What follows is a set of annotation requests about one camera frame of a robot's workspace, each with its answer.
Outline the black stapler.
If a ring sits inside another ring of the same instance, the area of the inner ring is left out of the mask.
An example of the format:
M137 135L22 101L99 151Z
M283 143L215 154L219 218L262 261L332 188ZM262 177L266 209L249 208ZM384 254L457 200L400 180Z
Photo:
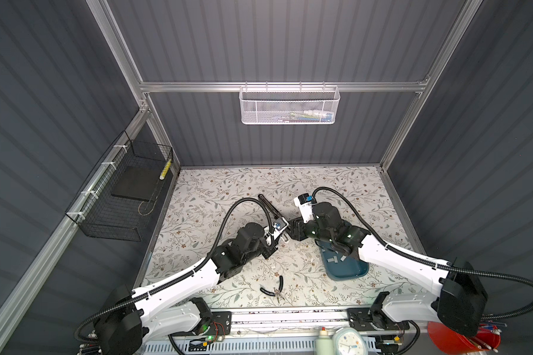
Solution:
M281 220L284 220L284 221L288 221L284 216L283 214L276 208L274 207L274 205L271 204L271 202L269 202L269 200L263 195L263 194L259 194L258 195L258 199L259 201L261 201L265 207L273 214L273 216L275 217L275 219L281 219Z

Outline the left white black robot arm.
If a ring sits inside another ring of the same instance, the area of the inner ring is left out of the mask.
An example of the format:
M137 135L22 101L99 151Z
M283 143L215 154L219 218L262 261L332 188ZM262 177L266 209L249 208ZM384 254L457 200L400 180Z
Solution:
M289 224L273 227L248 223L235 238L218 245L202 268L191 266L161 282L129 289L115 288L103 305L109 313L93 321L103 354L134 354L153 338L169 334L201 334L213 314L198 293L238 275L258 256L270 257Z

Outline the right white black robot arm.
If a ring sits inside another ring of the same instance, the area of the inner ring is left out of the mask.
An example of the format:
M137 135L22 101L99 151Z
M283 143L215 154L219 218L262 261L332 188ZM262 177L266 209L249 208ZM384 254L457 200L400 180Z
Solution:
M311 238L340 256L384 267L423 288L414 297L392 293L378 297L372 309L378 324L441 322L463 336L477 334L488 295L469 263L460 263L463 272L451 272L445 260L380 242L373 232L343 220L330 203L300 196L294 204L301 213L301 238Z

